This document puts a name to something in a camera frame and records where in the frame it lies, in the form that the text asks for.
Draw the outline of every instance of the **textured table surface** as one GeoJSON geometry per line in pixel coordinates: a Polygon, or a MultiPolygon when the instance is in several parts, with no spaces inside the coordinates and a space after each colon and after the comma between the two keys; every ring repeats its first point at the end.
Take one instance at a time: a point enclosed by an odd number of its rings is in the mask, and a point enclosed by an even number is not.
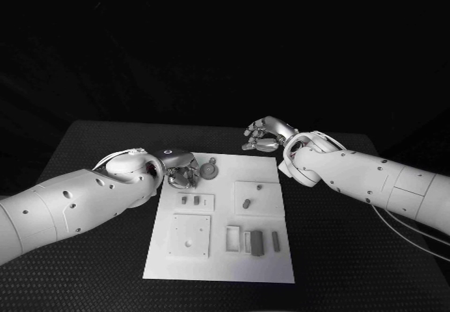
{"type": "MultiPolygon", "coordinates": [[[[274,156],[279,162],[281,150],[240,150],[242,132],[77,121],[37,182],[92,168],[127,148],[274,156]]],[[[376,154],[364,135],[328,135],[346,148],[376,154]]],[[[370,206],[323,182],[307,188],[279,172],[279,183],[295,284],[142,279],[157,195],[89,232],[0,267],[0,311],[450,311],[432,257],[390,232],[370,206]]],[[[409,230],[401,233],[422,244],[409,230]]]]}

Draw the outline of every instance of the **circular cap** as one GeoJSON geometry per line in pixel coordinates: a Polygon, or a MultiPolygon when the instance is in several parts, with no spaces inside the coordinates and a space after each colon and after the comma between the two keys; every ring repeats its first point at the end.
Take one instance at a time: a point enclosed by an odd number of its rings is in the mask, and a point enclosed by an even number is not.
{"type": "Polygon", "coordinates": [[[214,164],[206,163],[199,167],[199,176],[212,180],[217,176],[217,166],[214,164]]]}

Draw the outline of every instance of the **screw hole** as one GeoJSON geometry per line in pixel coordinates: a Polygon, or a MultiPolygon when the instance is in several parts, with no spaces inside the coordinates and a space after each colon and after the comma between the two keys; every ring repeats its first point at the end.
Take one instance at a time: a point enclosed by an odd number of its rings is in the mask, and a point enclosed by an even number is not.
{"type": "Polygon", "coordinates": [[[64,191],[63,191],[63,197],[64,197],[64,198],[72,198],[73,195],[72,195],[70,192],[67,192],[67,191],[64,190],[64,191]]]}

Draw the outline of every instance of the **dark wall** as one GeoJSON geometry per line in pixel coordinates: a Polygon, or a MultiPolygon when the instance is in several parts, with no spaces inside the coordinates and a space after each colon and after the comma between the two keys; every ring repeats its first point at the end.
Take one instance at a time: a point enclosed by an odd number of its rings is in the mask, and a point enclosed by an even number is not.
{"type": "Polygon", "coordinates": [[[447,113],[445,16],[341,10],[4,9],[0,192],[31,186],[77,119],[245,128],[272,115],[392,150],[447,113]]]}

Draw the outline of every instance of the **robotic hand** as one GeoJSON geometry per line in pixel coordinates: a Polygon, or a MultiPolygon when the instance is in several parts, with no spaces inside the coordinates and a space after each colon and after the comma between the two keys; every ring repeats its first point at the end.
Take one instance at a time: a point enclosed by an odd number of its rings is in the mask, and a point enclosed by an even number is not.
{"type": "Polygon", "coordinates": [[[249,134],[242,149],[274,151],[282,145],[278,169],[300,184],[313,187],[323,180],[336,192],[450,235],[450,177],[347,150],[321,132],[300,133],[271,116],[248,126],[249,134]],[[277,138],[264,139],[266,133],[277,138]]]}
{"type": "Polygon", "coordinates": [[[157,194],[164,175],[171,187],[196,187],[194,155],[178,149],[152,155],[141,148],[127,149],[106,156],[92,170],[60,175],[1,200],[0,265],[142,205],[157,194]]]}

